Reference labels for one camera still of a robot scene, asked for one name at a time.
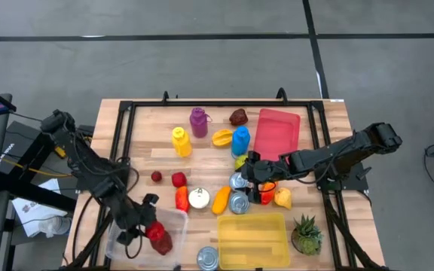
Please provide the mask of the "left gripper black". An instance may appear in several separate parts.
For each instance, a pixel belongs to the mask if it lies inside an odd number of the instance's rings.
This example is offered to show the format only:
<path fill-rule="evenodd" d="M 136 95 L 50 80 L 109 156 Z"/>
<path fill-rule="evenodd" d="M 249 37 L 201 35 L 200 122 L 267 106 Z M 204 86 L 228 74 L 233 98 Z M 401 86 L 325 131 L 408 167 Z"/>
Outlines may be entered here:
<path fill-rule="evenodd" d="M 139 228 L 150 227 L 157 221 L 154 204 L 158 200 L 159 196 L 153 193 L 147 193 L 142 203 L 137 203 L 128 196 L 124 197 L 117 213 L 117 225 L 122 230 L 117 238 L 118 243 L 129 245 L 137 237 L 143 245 L 148 242 L 145 232 Z"/>

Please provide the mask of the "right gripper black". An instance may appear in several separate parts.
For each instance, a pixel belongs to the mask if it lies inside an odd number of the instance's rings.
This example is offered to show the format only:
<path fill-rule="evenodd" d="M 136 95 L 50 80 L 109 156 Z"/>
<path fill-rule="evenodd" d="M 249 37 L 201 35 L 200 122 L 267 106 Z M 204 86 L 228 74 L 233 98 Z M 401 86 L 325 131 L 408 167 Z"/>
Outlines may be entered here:
<path fill-rule="evenodd" d="M 248 199 L 256 204 L 268 204 L 274 197 L 277 182 L 290 176 L 285 160 L 262 160 L 255 151 L 248 152 L 247 162 L 240 167 L 240 172 L 251 184 L 247 189 Z"/>

